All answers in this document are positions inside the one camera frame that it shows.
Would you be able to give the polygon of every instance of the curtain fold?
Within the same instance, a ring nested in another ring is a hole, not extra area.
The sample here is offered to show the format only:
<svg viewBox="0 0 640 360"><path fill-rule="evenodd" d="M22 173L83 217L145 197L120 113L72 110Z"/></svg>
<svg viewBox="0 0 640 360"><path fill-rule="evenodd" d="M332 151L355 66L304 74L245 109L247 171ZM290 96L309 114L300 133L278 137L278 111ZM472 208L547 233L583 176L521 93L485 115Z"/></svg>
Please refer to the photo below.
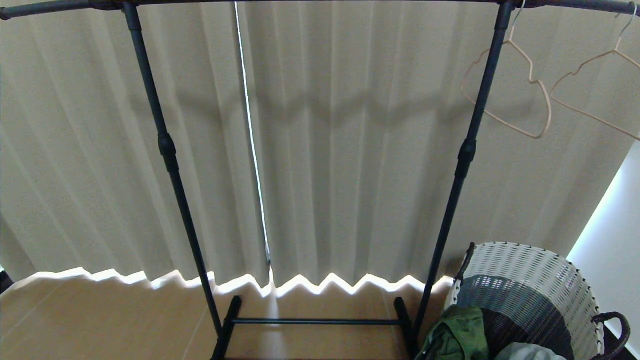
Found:
<svg viewBox="0 0 640 360"><path fill-rule="evenodd" d="M140 15L208 269L218 283L252 274L264 285L233 4ZM196 277L124 15L11 20L0 59L1 261L12 276L83 266Z"/></svg>
<svg viewBox="0 0 640 360"><path fill-rule="evenodd" d="M461 79L490 45L497 6L341 1L239 9L276 285L297 274L317 284L332 272L350 284L365 274L424 280L473 109ZM626 22L526 10L515 40L534 59L534 77L550 87L584 57L611 49ZM481 62L470 75L472 96L483 69ZM546 111L528 70L505 47L488 109L539 132ZM633 83L629 70L607 60L558 94L638 131L640 74ZM554 106L554 114L539 141L485 117L443 268L471 241L571 249L631 140L566 109Z"/></svg>

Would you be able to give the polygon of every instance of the tiled floor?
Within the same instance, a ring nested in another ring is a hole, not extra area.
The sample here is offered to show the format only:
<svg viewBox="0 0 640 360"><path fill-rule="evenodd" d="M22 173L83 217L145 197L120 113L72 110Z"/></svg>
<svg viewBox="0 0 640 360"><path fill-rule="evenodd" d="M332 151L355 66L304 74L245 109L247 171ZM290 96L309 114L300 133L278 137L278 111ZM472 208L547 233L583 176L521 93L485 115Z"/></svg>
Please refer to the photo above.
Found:
<svg viewBox="0 0 640 360"><path fill-rule="evenodd" d="M439 315L446 286L437 288L426 320ZM241 295L245 317L395 318L393 299L402 296L410 315L420 291L393 293L371 283L350 295L336 284L314 295L299 285L286 295L263 297L251 284L230 293L215 291L225 314ZM126 284L118 277L27 279L0 297L0 358L25 359L210 359L215 334L201 287L170 277L159 288L148 281ZM394 327L327 325L237 325L227 352L240 359L405 359Z"/></svg>

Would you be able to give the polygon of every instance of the green clothing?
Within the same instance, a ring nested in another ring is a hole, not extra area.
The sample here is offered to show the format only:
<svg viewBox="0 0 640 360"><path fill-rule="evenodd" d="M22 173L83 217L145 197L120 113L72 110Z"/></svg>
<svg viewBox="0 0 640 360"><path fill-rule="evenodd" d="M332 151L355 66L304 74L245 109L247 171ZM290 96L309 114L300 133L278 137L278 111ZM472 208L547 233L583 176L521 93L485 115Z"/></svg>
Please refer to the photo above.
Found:
<svg viewBox="0 0 640 360"><path fill-rule="evenodd" d="M488 360L479 307L451 306L433 327L417 359Z"/></svg>

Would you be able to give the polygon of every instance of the wire hanger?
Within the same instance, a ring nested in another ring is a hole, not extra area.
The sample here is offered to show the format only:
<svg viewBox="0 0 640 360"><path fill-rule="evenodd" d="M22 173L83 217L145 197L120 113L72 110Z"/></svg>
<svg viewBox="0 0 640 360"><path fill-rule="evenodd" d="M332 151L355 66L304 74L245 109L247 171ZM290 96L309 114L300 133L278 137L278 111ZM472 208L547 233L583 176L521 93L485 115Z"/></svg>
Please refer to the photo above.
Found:
<svg viewBox="0 0 640 360"><path fill-rule="evenodd" d="M522 57L525 58L525 60L527 60L527 62L529 62L529 83L538 85L540 87L540 89L542 89L542 94L544 94L545 102L547 103L547 123L545 124L545 128L542 130L542 132L540 134L534 135L534 134L532 134L532 133L530 133L528 131L520 129L517 126L509 124L508 122L500 119L499 117L495 116L494 114L492 114L491 112L489 112L487 110L485 110L484 113L489 115L489 116L491 116L495 120L498 120L499 122L503 123L504 125L507 125L511 129L514 129L515 131L518 131L519 133L521 133L523 135L527 135L528 137L533 138L533 139L539 139L542 136L544 136L545 133L547 133L547 131L549 130L549 127L551 126L551 116L552 116L551 115L552 114L552 112L551 112L551 100L549 99L549 94L547 93L547 88L545 88L545 84L540 80L533 80L533 61L531 60L529 55L527 55L527 53L525 53L513 41L513 31L516 28L516 21L518 20L518 17L520 16L520 13L522 12L522 9L524 9L524 5L525 5L526 2L527 2L527 0L523 0L522 1L522 6L520 7L518 13L516 14L515 19L513 19L513 25L511 26L511 33L509 34L509 39L507 41L505 41L503 43L503 45L504 44L509 44L509 45L513 46L513 48L518 52L518 54L522 55ZM467 94L467 92L465 91L465 84L467 83L467 78L468 78L469 74L471 73L471 70L474 68L474 66L480 64L480 61L482 61L482 58L489 52L489 50L490 49L485 50L482 54L480 54L480 57L478 57L478 59L471 64L471 66L467 70L467 73L465 74L465 77L462 79L462 84L460 86L460 88L462 90L462 93L467 97L467 99L469 99L474 104L476 104L476 101L473 100L473 98L471 98L471 96L469 96L469 94Z"/></svg>
<svg viewBox="0 0 640 360"><path fill-rule="evenodd" d="M603 57L605 57L605 56L607 56L607 55L610 55L610 54L617 54L617 55L620 55L624 60L627 60L628 62L630 62L631 64L633 64L633 66L635 66L635 67L637 67L637 68L639 68L639 69L640 69L640 64L638 64L638 62L636 62L636 61L635 61L635 60L633 60L632 58L629 58L627 55L623 54L622 52L620 52L620 50L618 50L618 48L620 47L620 42L621 42L621 40L622 40L622 35L625 33L625 31L627 30L627 28L629 27L629 25L631 25L631 22L632 22L632 21L634 20L634 18L637 16L637 12L638 12L638 4L637 4L637 3L635 3L635 2L632 2L632 3L633 3L633 5L635 6L634 14L633 14L633 16L631 16L631 19L629 20L629 22L627 23L627 25L622 29L622 32L620 33L620 36L618 37L618 42L616 43L616 47L615 47L613 50L611 50L611 51L607 51L607 52L606 52L606 53L604 53L604 54L600 54L600 55L598 55L598 56L596 56L596 57L594 57L594 58L591 58L591 59L589 59L589 60L585 61L584 63L581 63L581 64L580 64L580 66L578 66L578 70L576 70L575 72L569 72L567 75L565 75L565 76L561 77L561 78L560 78L560 80L558 80L558 81L557 81L557 83L554 85L554 87L552 87L552 88L551 88L551 98L552 98L555 102L557 102L558 104L560 104L560 105L564 106L565 108L569 108L569 109L571 109L571 110L573 110L573 111L576 111L576 112L578 112L578 113L581 113L581 114L583 114L583 115L586 115L586 116L588 116L588 117L590 117L590 118L592 118L592 119L595 119L595 120L597 120L597 121L599 121L599 122L601 122L601 123L603 123L603 124L605 124L605 125L607 125L607 126L610 126L610 127L614 128L615 130L618 130L619 132L621 132L621 133L623 133L623 134L625 134L625 135L629 135L629 136L631 136L632 138L634 138L634 139L636 139L636 140L639 140L639 141L640 141L640 137L638 137L638 136L636 136L636 135L634 135L634 134L632 134L632 133L628 132L627 130L624 130L624 129L622 129L622 128L618 127L618 126L615 126L614 124L611 124L610 122L608 122L608 121L606 121L606 120L603 120L603 119L601 119L601 118L599 118L599 117L597 117L597 116L595 116L595 115L592 115L592 114L590 114L590 113L588 113L588 112L586 112L586 111L582 111L582 110L579 110L579 109L577 109L577 108L574 108L573 106L571 106L571 105L567 104L566 102L560 101L560 100L558 100L558 99L556 99L556 98L554 97L554 91L556 90L556 87L558 86L558 84L560 84L560 83L562 82L562 80L564 80L565 78L567 78L569 75L571 75L571 76L576 76L576 75L580 72L580 70L582 69L582 67L583 67L583 66L587 65L588 63L590 63L590 62L592 62L592 61L595 61L595 60L597 60L597 59L603 58Z"/></svg>

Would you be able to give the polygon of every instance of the black clothes rack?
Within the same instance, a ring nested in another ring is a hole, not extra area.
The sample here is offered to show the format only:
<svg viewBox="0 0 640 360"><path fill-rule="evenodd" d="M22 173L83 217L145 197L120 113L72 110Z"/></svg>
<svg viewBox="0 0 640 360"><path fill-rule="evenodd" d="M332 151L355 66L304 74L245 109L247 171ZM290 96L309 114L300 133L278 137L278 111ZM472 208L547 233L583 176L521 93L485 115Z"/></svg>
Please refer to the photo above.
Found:
<svg viewBox="0 0 640 360"><path fill-rule="evenodd" d="M434 0L417 0L417 1L434 1ZM151 71L151 65L149 64L149 58L147 56L147 49L145 47L145 41L142 36L142 27L140 24L140 18L138 17L137 7L140 5L150 4L171 4L171 3L218 3L218 2L230 2L230 0L129 0L129 1L110 1L110 0L59 0L49 1L45 3L35 3L21 6L13 6L9 8L0 8L0 19L9 20L15 17L24 17L29 15L37 15L43 13L52 12L65 12L69 10L80 9L97 9L104 11L120 10L123 11L129 30L131 31L131 38L138 57L138 63L140 65L140 72L145 84L145 90L149 100L154 121L158 132L158 147L160 154L164 158L164 164L171 177L173 190L175 197L178 201L180 213L182 215L182 221L187 232L189 244L191 245L191 251L193 252L193 259L196 263L198 275L202 282L202 288L207 299L207 305L209 306L209 312L213 320L216 334L218 335L217 344L215 346L213 356L211 359L219 360L224 359L233 334L236 324L313 324L313 325L392 325L400 326L404 337L404 344L409 358L413 359L418 353L417 336L422 326L422 321L429 303L429 297L431 290L435 283L435 278L440 267L440 260L447 243L447 237L453 216L456 212L458 200L460 199L460 193L462 186L464 185L465 178L467 177L469 166L474 159L476 153L476 137L480 128L480 123L484 114L484 108L489 98L489 92L493 82L493 76L498 65L498 59L500 58L500 50L502 49L502 43L506 34L506 30L509 26L509 19L511 12L522 5L519 0L445 0L445 1L457 1L457 2L475 2L475 3L497 3L499 4L498 15L495 21L495 30L493 32L493 40L489 51L489 57L487 59L486 67L484 68L484 74L480 85L480 90L477 96L476 107L474 108L473 115L471 117L471 123L467 133L467 138L460 147L458 153L458 166L454 174L454 181L451 188L451 194L447 203L444 218L442 220L442 226L440 228L440 234L438 235L438 241L431 260L431 266L429 269L429 275L427 283L424 287L424 293L422 300L418 308L418 313L415 319L415 323L411 321L409 314L406 310L406 306L402 298L398 297L394 301L394 307L397 313L397 320L357 320L357 319L277 319L277 318L240 318L238 314L240 307L242 306L242 300L239 296L235 296L231 301L227 316L222 323L216 307L216 302L213 298L213 292L211 291L211 285L209 284L209 278L207 277L207 269L202 257L202 251L200 250L200 244L198 243L198 236L196 235L195 227L193 225L193 219L191 218L191 212L189 210L189 204L186 194L184 192L184 185L180 177L180 169L178 166L178 160L176 158L176 149L169 132L167 132L166 124L164 122L164 116L160 100L158 98L156 84ZM635 6L633 3L627 3L616 0L528 0L525 8L537 8L541 6L559 6L565 8L579 8L587 10L596 10L601 12L611 13L623 13L627 15L634 15Z"/></svg>

